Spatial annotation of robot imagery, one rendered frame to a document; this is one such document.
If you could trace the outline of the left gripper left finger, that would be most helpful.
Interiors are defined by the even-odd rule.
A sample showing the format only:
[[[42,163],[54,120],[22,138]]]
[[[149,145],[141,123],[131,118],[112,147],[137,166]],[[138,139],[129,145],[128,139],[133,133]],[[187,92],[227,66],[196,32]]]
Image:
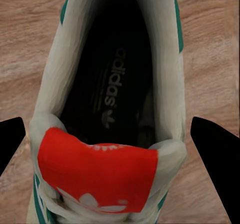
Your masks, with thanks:
[[[0,122],[0,176],[25,137],[21,117]]]

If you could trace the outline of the gym shoe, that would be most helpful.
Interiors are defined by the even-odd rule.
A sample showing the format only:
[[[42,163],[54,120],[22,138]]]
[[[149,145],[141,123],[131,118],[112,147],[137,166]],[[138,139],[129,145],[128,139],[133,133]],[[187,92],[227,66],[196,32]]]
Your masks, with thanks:
[[[187,159],[177,0],[66,0],[30,120],[26,224],[156,224]]]

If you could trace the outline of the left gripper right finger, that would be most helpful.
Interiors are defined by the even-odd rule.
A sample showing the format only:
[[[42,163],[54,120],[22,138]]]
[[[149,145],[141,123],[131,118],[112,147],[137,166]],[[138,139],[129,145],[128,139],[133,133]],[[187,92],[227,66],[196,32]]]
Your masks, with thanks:
[[[190,131],[232,224],[240,224],[240,138],[199,117]]]

